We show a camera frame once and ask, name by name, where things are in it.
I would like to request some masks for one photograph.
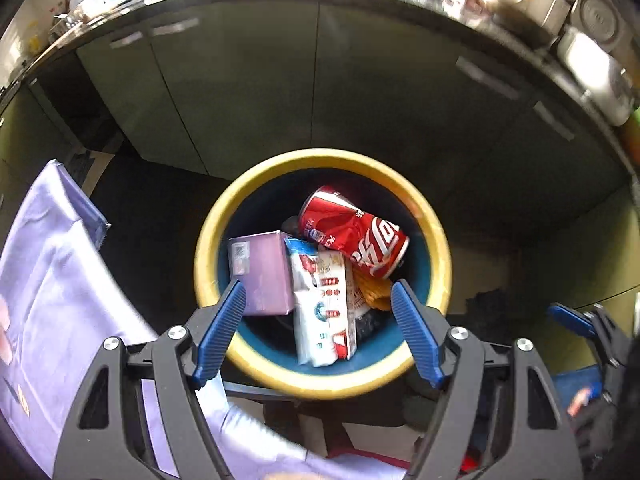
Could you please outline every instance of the yellow rim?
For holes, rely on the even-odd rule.
[[[431,284],[427,304],[446,314],[451,286],[449,245],[440,221],[421,193],[390,167],[357,153],[317,148],[277,155],[239,176],[220,195],[200,231],[194,259],[194,285],[199,306],[220,298],[218,248],[225,228],[242,201],[274,178],[306,168],[336,168],[365,176],[386,187],[406,206],[420,226],[431,259]],[[297,397],[337,399],[369,392],[395,379],[414,363],[403,342],[379,362],[357,372],[336,376],[311,376],[292,372],[258,354],[236,333],[226,355],[257,381]]]

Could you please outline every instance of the qr code sticker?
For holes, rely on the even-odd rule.
[[[249,242],[237,242],[231,245],[234,276],[249,273]]]

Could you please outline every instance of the white wall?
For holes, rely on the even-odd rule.
[[[24,1],[0,39],[0,87],[10,83],[9,74],[18,63],[48,46],[53,16],[64,7],[65,0]]]

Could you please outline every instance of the purple cardboard box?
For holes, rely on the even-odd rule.
[[[281,316],[293,310],[287,237],[272,231],[229,240],[229,274],[246,289],[245,316]]]

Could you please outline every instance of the trash can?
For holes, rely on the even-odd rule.
[[[436,214],[399,173],[357,153],[324,148],[277,155],[238,177],[204,222],[194,259],[200,306],[215,304],[230,281],[229,238],[280,228],[305,199],[328,184],[364,211],[400,226],[411,241],[394,276],[405,278],[420,301],[447,311],[451,259]],[[414,360],[393,316],[371,338],[358,343],[350,360],[327,367],[299,365],[292,327],[279,317],[245,317],[226,355],[262,384],[306,399],[338,399],[376,389]]]

